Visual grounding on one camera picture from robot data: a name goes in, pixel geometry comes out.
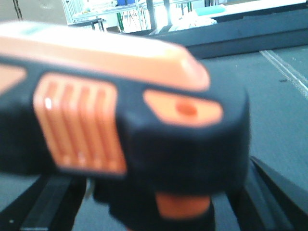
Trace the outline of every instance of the orange ribbed grip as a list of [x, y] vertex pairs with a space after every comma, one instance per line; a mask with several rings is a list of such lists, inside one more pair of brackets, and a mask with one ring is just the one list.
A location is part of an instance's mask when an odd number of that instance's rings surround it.
[[115, 85], [58, 73], [45, 74], [34, 110], [59, 167], [124, 174], [116, 129]]
[[223, 110], [218, 102], [157, 90], [146, 90], [144, 101], [164, 123], [204, 127], [219, 123]]
[[0, 64], [0, 95], [26, 78], [22, 67]]
[[157, 193], [160, 215], [167, 219], [192, 219], [205, 213], [210, 206], [209, 196], [183, 196]]

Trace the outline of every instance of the orange plastic panel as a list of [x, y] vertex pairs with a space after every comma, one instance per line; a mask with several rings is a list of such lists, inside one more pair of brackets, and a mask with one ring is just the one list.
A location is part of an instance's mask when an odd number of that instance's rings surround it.
[[30, 22], [3, 24], [0, 54], [184, 90], [210, 85], [206, 69], [184, 47], [127, 35]]
[[22, 67], [0, 64], [0, 95], [26, 78]]
[[59, 167], [124, 174], [116, 130], [116, 87], [58, 73], [45, 74], [34, 109]]
[[188, 97], [157, 90], [146, 90], [144, 101], [164, 123], [204, 127], [219, 123], [223, 110], [218, 102]]
[[164, 218], [190, 219], [202, 215], [208, 210], [210, 197], [157, 193], [156, 203], [160, 215]]

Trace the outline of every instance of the orange button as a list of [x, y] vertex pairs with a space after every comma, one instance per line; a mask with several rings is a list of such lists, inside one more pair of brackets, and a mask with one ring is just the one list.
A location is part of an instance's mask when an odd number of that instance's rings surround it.
[[157, 193], [156, 203], [160, 215], [168, 219], [190, 219], [202, 215], [210, 206], [209, 196], [184, 196]]
[[162, 122], [177, 126], [204, 127], [219, 123], [223, 110], [218, 102], [157, 90], [146, 90], [144, 101]]

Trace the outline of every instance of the black metal frame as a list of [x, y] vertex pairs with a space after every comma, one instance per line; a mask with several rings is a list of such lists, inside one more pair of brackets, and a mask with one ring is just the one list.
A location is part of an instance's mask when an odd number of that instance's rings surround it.
[[0, 212], [0, 231], [70, 231], [85, 179], [42, 176]]
[[[0, 231], [70, 231], [85, 189], [83, 179], [40, 177], [0, 213]], [[244, 188], [228, 195], [241, 231], [307, 231], [307, 198], [255, 157]]]

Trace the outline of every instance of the blue container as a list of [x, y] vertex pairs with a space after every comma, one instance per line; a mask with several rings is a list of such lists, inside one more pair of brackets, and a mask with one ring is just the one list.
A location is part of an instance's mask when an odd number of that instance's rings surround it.
[[222, 5], [217, 5], [217, 6], [208, 6], [208, 7], [203, 7], [203, 8], [197, 8], [197, 9], [195, 9], [195, 11], [196, 11], [198, 16], [203, 16], [203, 15], [225, 12], [226, 8]]
[[133, 4], [133, 3], [135, 3], [135, 0], [117, 0], [118, 6], [125, 6], [125, 5]]

